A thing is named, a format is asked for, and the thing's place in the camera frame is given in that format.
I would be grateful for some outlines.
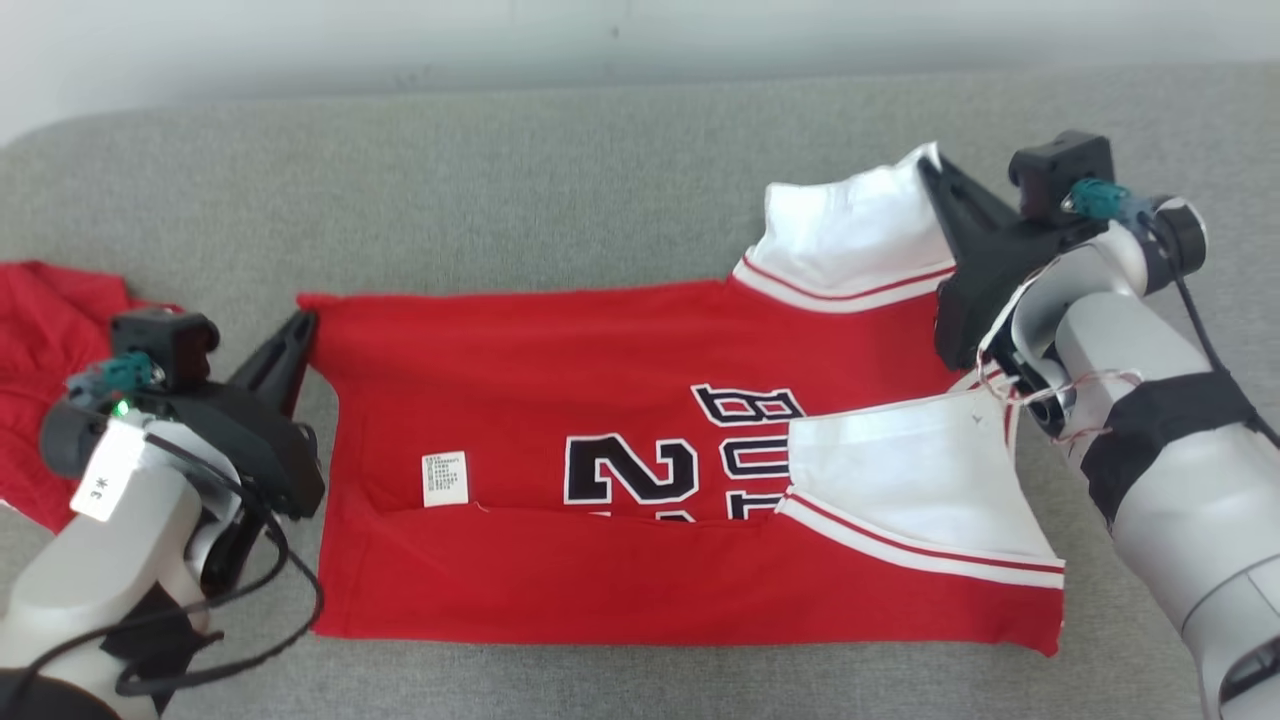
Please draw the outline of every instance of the red cloth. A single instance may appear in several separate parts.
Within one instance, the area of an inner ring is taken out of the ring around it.
[[[118,275],[0,264],[0,498],[54,532],[76,482],[45,468],[40,425],[67,378],[110,355],[110,318],[136,305]]]
[[[933,352],[937,279],[906,278],[919,287],[905,300],[902,282],[838,299],[867,304],[845,313],[785,305],[736,275],[545,295],[302,296],[320,315],[311,361],[342,409],[316,632],[1014,642],[1052,655],[1056,561],[1011,570],[1038,584],[991,582],[992,560],[969,548],[919,550],[833,511],[813,519],[819,533],[780,505],[805,502],[790,495],[778,446],[801,409],[883,405],[960,379]],[[699,392],[722,398],[718,410]],[[579,454],[607,442],[614,451]],[[726,455],[753,442],[764,445]],[[854,483],[860,470],[835,471]],[[438,492],[443,502],[429,502]],[[748,500],[754,511],[736,507]],[[864,544],[874,552],[852,550]],[[972,564],[919,570],[937,557]]]

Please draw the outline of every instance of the white wall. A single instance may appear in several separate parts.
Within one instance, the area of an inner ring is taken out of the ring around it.
[[[193,99],[1254,60],[1277,32],[1276,0],[0,0],[0,143]]]

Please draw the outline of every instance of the red shirt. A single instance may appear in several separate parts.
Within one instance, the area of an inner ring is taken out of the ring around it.
[[[726,282],[301,297],[340,409],[317,632],[1052,653],[1062,565],[1004,404],[883,407],[968,384],[933,352],[924,152],[771,186]]]
[[[76,482],[45,468],[41,423],[70,375],[110,355],[108,323],[133,306],[116,275],[0,264],[0,498],[51,530],[70,521]]]

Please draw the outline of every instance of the black cable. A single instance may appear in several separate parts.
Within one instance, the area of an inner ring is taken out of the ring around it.
[[[1169,269],[1174,274],[1174,284],[1178,287],[1178,295],[1183,299],[1183,305],[1187,307],[1187,316],[1192,320],[1192,328],[1196,329],[1196,338],[1199,340],[1201,347],[1204,350],[1204,357],[1208,360],[1210,366],[1219,373],[1230,375],[1231,373],[1226,369],[1226,364],[1222,363],[1222,359],[1217,355],[1217,350],[1213,347],[1213,343],[1208,340],[1208,331],[1204,329],[1204,320],[1201,319],[1199,310],[1196,307],[1196,301],[1192,300],[1192,291],[1187,287],[1187,281],[1183,278],[1181,268],[1174,263],[1174,255],[1170,251],[1169,242],[1160,233],[1160,231],[1156,229],[1149,217],[1144,214],[1139,218],[1139,222],[1142,223],[1142,227],[1147,228],[1151,237],[1160,243],[1165,261],[1169,263]],[[1176,234],[1178,229],[1174,228],[1172,232]],[[1253,410],[1253,418],[1251,418],[1247,424],[1249,428],[1261,433],[1262,437],[1271,441],[1271,445],[1280,448],[1280,434],[1276,434],[1275,429],[1271,428],[1261,414],[1258,414],[1257,409]]]
[[[257,497],[255,497],[251,492],[244,489],[239,483],[228,478],[225,473],[223,473],[220,469],[218,469],[205,459],[198,457],[164,438],[148,434],[146,436],[146,442],[205,470],[211,475],[211,478],[215,482],[218,482],[219,484],[229,489],[232,493],[238,496],[241,501],[244,503],[244,506],[248,507],[251,511],[253,511],[253,514],[257,515],[266,525],[266,537],[269,541],[271,541],[271,543],[276,548],[275,562],[271,565],[271,569],[264,573],[260,578],[244,585],[241,585],[233,591],[228,591],[220,596],[192,602],[182,607],[150,612],[141,618],[134,618],[132,620],[115,623],[113,625],[99,628],[96,630],[90,630],[87,633],[82,633],[79,635],[69,638],[51,647],[50,650],[44,652],[40,657],[33,660],[29,665],[27,665],[23,673],[17,678],[9,692],[9,697],[5,700],[3,708],[0,708],[0,717],[10,717],[17,712],[17,707],[19,701],[22,700],[22,696],[26,694],[26,691],[31,687],[31,683],[36,679],[36,676],[40,675],[40,670],[42,670],[46,665],[60,657],[63,653],[72,651],[87,642],[106,637],[115,632],[132,630],[136,628],[148,625],[151,623],[156,623],[159,620],[168,620],[170,618],[186,618],[192,612],[211,610],[214,607],[220,607],[223,605],[227,605],[228,602],[246,597],[253,592],[257,592],[268,583],[278,578],[280,573],[284,570],[287,562],[292,562],[302,573],[302,575],[307,579],[307,582],[311,583],[316,593],[315,607],[312,610],[311,618],[307,620],[307,624],[303,625],[300,630],[291,634],[284,642],[278,643],[276,646],[268,648],[259,656],[251,657],[248,660],[230,662],[227,665],[219,665],[215,667],[210,667],[207,670],[201,670],[187,675],[177,675],[173,678],[155,678],[151,680],[146,680],[145,683],[152,685],[151,689],[147,689],[146,692],[133,692],[134,689],[141,689],[142,683],[131,683],[129,680],[125,680],[125,675],[122,674],[122,678],[116,683],[116,693],[122,696],[155,694],[160,692],[166,692],[168,689],[195,687],[212,680],[228,678],[230,675],[248,670],[250,667],[256,667],[257,665],[261,665],[270,657],[279,655],[285,648],[297,642],[297,639],[305,635],[306,632],[311,629],[311,626],[319,619],[320,612],[324,609],[324,589],[320,587],[320,580],[316,578],[315,573],[310,568],[307,568],[305,562],[302,562],[302,560],[297,556],[297,553],[289,550],[288,539],[285,538],[284,530],[280,528],[279,521],[276,521],[275,516],[269,510],[266,510],[261,502],[259,502]],[[220,632],[209,635],[211,641],[220,639],[223,633]],[[204,676],[206,679],[198,682],[180,683],[180,684],[178,682],[187,676],[196,676],[196,675]],[[172,687],[154,687],[165,680],[170,680]]]
[[[214,466],[204,457],[188,452],[187,450],[164,438],[157,438],[155,436],[147,436],[147,442],[169,452],[170,455],[174,455],[205,470],[219,484],[224,484],[227,487],[234,486],[239,488],[239,483],[236,483],[234,480],[228,478],[225,473],[223,473],[220,469]],[[292,562],[293,566],[297,568],[300,573],[302,573],[302,577],[306,578],[307,582],[311,584],[311,588],[315,592],[315,603],[311,609],[311,616],[307,618],[306,623],[298,626],[297,630],[291,633],[283,641],[275,643],[274,646],[264,650],[262,652],[252,657],[238,660],[236,662],[215,665],[212,667],[196,670],[193,673],[184,673],[182,675],[166,675],[161,678],[150,678],[146,680],[129,679],[134,674],[136,667],[127,667],[125,671],[120,674],[119,680],[116,680],[115,683],[115,692],[118,694],[124,697],[150,696],[156,693],[179,691],[184,688],[193,688],[196,685],[204,685],[206,683],[212,683],[215,680],[230,678],[232,675],[238,675],[246,670],[257,667],[259,665],[266,662],[268,660],[288,650],[293,643],[298,642],[298,639],[302,638],[302,635],[307,634],[307,630],[310,630],[311,626],[316,624],[316,620],[320,619],[320,614],[324,611],[324,588],[320,587],[320,579],[316,578],[315,571],[307,568],[307,565],[302,561],[301,557],[298,557],[296,552],[289,550],[289,541],[284,536],[284,530],[280,528],[280,523],[275,519],[275,515],[273,515],[270,510],[264,507],[262,503],[259,502],[259,500],[247,491],[243,491],[241,498],[244,500],[244,503],[250,507],[250,510],[252,510],[255,515],[257,515],[266,524],[268,539],[271,541],[273,544],[275,544],[275,547],[280,551],[280,555],[288,556],[289,562]]]

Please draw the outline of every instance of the gray robot arm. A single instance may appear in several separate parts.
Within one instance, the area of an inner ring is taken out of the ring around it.
[[[187,674],[221,638],[209,609],[262,587],[287,561],[316,588],[315,621],[319,583],[274,516],[311,516],[324,492],[314,434],[287,418],[314,328],[312,315],[296,315],[221,384],[207,382],[218,333],[204,316],[113,320],[113,351],[141,359],[138,377],[123,374],[123,401],[108,387],[120,384],[120,368],[73,383],[41,448],[55,471],[83,474],[82,492],[123,492],[109,514],[72,520],[18,577],[0,620],[0,717],[150,720],[175,689],[265,661],[310,623],[253,659]],[[241,583],[264,525],[276,562]]]
[[[1280,716],[1280,450],[1216,356],[1142,301],[1203,264],[1199,215],[1120,196],[1119,222],[1073,213],[1076,183],[1114,181],[1084,133],[1015,155],[1020,213],[948,164],[922,173],[959,259],[940,355],[992,359],[1041,398],[1028,409],[1190,650],[1204,717]]]

